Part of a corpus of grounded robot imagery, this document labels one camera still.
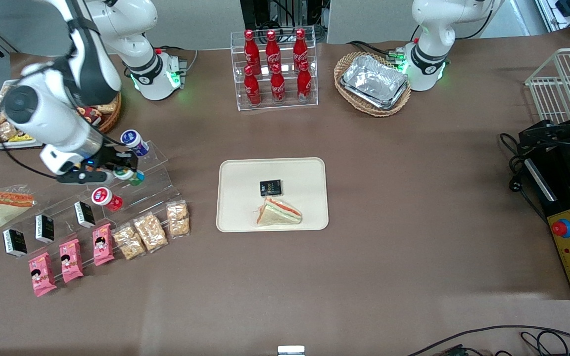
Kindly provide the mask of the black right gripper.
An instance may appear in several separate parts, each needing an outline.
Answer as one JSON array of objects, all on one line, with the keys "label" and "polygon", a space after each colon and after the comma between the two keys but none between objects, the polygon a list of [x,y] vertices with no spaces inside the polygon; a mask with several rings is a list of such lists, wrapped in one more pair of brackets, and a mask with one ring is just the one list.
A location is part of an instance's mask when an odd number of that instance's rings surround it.
[{"label": "black right gripper", "polygon": [[83,160],[83,171],[105,170],[123,174],[129,169],[137,169],[138,162],[139,158],[133,151],[120,152],[113,146],[103,145],[97,153]]}]

